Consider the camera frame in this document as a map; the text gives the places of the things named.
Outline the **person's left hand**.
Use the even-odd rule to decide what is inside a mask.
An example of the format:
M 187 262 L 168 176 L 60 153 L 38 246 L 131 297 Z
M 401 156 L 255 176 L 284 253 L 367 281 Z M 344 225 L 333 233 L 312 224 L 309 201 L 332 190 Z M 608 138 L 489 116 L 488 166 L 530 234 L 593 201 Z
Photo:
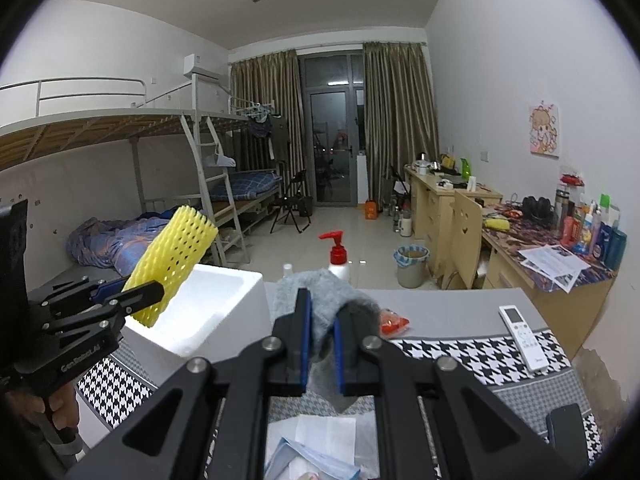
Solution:
M 46 404 L 27 388 L 16 389 L 4 395 L 12 412 L 36 424 L 36 415 L 46 411 Z M 79 408 L 75 385 L 72 382 L 59 388 L 49 396 L 49 408 L 52 412 L 52 424 L 57 430 L 76 428 L 79 424 Z

